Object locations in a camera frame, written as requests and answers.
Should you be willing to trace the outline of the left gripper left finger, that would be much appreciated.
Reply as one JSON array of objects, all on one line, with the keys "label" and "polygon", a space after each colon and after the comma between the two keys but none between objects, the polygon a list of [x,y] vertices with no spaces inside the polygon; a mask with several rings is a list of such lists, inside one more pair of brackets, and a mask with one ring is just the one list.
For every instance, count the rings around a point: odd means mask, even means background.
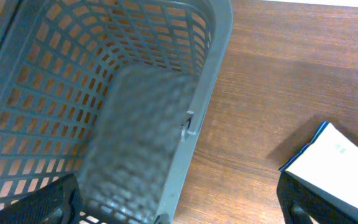
[{"label": "left gripper left finger", "polygon": [[81,195],[74,174],[67,174],[0,210],[3,223],[78,223]]}]

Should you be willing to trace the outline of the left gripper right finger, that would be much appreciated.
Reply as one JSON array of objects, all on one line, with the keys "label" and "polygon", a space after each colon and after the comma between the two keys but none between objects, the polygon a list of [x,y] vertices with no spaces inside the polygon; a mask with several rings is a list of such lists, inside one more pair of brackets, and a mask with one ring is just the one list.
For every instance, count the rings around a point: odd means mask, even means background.
[{"label": "left gripper right finger", "polygon": [[287,172],[282,172],[277,197],[285,223],[358,223],[358,210],[331,203]]}]

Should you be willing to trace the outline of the white cream food pouch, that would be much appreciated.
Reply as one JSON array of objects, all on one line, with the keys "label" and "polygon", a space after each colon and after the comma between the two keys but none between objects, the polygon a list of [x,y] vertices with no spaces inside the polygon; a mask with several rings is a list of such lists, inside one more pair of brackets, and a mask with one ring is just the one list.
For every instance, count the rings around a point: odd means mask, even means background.
[{"label": "white cream food pouch", "polygon": [[338,205],[358,210],[358,147],[324,121],[311,141],[279,169]]}]

